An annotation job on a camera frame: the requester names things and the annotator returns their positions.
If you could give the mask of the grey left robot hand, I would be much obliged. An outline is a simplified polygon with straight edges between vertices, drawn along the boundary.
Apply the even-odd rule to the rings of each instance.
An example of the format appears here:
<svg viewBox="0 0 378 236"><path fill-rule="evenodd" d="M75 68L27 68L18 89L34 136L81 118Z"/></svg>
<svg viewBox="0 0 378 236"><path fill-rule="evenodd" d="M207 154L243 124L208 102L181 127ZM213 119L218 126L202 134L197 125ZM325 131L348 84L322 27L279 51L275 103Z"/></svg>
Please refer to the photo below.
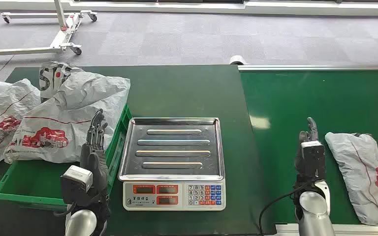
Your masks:
<svg viewBox="0 0 378 236"><path fill-rule="evenodd" d="M92 172L92 187L100 194L106 194L108 184L108 167L104 151L104 134L107 125L103 110L98 109L91 120L86 142L82 145L80 154L80 167Z"/></svg>

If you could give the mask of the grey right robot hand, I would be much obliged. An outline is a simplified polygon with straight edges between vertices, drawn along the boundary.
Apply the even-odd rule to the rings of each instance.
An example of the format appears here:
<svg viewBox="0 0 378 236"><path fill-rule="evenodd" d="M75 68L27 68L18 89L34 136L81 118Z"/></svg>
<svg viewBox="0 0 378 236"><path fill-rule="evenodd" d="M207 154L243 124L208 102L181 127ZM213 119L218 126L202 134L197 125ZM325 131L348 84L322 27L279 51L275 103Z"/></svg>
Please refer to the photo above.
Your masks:
<svg viewBox="0 0 378 236"><path fill-rule="evenodd" d="M307 118L309 131L300 131L298 140L298 151L295 157L295 168L299 174L313 177L315 176L316 165L318 163L315 147L302 147L305 142L317 141L318 131L313 118Z"/></svg>

